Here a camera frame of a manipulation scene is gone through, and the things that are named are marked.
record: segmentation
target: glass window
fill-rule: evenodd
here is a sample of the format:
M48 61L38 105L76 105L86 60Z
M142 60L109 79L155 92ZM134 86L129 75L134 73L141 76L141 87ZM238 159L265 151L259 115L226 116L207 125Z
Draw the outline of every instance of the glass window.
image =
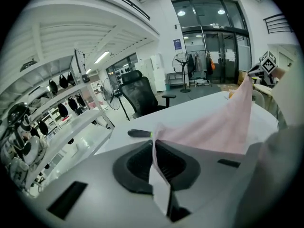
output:
M205 75L202 72L206 70L206 51L204 46L204 41L202 37L202 33L188 33L183 34L184 41L186 46L187 53L191 54L194 59L194 72L192 75L194 77L202 77L204 78Z
M173 3L181 27L200 25L196 19L195 11L190 1Z
M110 66L106 69L106 72L109 76L110 84L112 86L113 90L116 90L119 88L119 83L117 81L117 78L115 76L115 68L114 66Z
M201 25L229 26L227 14L219 0L192 0Z
M251 67L250 63L250 47L248 38L237 35L238 48L238 69L241 71L248 71Z
M135 63L138 63L136 53L134 53L134 54L132 54L131 56L129 56L129 59L130 59L132 71L136 70L136 69L135 69Z
M224 1L228 13L229 13L229 17L233 22L233 26L235 28L239 28L239 29L245 29L241 14L238 10L237 4L235 2L230 2L230 1Z
M115 70L119 70L119 69L121 69L123 67L126 67L126 66L129 66L129 62L128 62L127 58L125 58L125 59L123 59L123 60L114 64Z

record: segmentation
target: blue sign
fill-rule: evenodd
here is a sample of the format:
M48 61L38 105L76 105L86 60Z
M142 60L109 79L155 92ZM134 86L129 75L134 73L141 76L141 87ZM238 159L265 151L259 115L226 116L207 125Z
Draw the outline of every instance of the blue sign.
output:
M175 50L179 50L179 49L181 49L181 42L180 42L180 41L181 41L180 39L173 40Z

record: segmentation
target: mesh chair back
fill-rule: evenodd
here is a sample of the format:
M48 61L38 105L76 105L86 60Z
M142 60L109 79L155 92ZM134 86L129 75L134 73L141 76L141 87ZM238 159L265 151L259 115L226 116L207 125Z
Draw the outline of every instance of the mesh chair back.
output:
M142 77L140 71L135 70L124 75L125 80L123 85L120 85L119 90L124 97L130 102L134 111L147 115L157 111L158 102L151 90L151 86L147 77Z

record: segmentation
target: black handle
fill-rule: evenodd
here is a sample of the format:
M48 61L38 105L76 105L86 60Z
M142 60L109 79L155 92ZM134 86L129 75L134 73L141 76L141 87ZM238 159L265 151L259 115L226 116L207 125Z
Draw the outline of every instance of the black handle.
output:
M151 136L151 132L145 130L131 129L128 131L128 135L130 137L149 138Z

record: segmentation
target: ceiling light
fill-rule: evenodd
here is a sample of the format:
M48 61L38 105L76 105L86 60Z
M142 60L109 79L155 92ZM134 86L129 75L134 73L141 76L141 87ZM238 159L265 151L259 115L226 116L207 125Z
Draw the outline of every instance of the ceiling light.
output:
M101 59L103 59L106 55L108 55L110 52L105 51L94 63L99 63Z
M186 14L185 11L179 11L179 12L177 13L178 16L184 16L185 14Z
M220 10L218 11L218 14L224 14L224 13L225 13L225 10L220 9Z

